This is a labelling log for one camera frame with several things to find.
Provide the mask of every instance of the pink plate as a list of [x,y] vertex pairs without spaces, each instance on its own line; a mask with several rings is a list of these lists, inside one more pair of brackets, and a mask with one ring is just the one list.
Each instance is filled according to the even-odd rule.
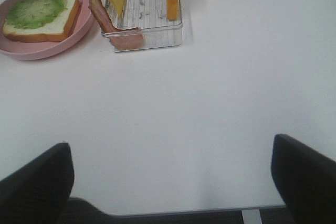
[[[3,26],[8,10],[18,0],[6,0],[0,4],[0,27]],[[36,42],[23,43],[7,39],[0,34],[0,53],[18,60],[36,60],[58,54],[78,42],[90,29],[93,16],[89,6],[89,0],[79,0],[80,9],[70,36],[62,42]]]

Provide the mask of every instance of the white table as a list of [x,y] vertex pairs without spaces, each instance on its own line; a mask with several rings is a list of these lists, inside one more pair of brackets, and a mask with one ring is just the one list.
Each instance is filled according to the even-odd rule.
[[62,141],[72,196],[111,214],[281,205],[272,141],[336,159],[336,0],[182,0],[184,44],[117,54],[97,24],[0,56],[0,179]]

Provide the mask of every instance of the bacon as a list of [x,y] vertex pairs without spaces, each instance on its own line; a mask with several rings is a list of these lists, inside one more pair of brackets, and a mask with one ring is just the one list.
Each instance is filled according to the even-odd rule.
[[[89,9],[91,13],[97,20],[100,28],[104,33],[115,33],[118,31],[140,31],[139,28],[132,28],[126,30],[120,30],[113,26],[112,21],[103,6],[101,0],[89,0]],[[119,50],[132,50],[140,48],[144,43],[144,38],[142,34],[135,33],[134,35],[120,35],[120,36],[112,36],[109,37],[111,43],[115,46],[115,48]]]

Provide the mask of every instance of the white tabletop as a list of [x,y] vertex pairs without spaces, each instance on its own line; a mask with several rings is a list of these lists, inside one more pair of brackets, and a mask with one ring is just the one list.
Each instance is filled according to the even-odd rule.
[[55,57],[0,55],[0,179],[66,141],[71,195],[103,211],[231,209],[283,204],[277,133],[336,159],[336,0],[182,4],[179,47],[118,54],[95,23]]

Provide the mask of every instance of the clear plastic container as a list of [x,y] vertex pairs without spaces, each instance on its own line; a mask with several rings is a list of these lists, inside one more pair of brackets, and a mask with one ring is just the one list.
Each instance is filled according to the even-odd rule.
[[[133,36],[141,33],[144,44],[134,50],[163,48],[178,46],[182,42],[182,9],[179,1],[179,14],[177,20],[167,19],[166,0],[127,0],[122,17],[118,18],[113,5],[106,0],[105,7],[110,15],[113,25],[118,29],[126,30],[115,33],[101,33],[103,37]],[[115,52],[129,51],[114,48]]]

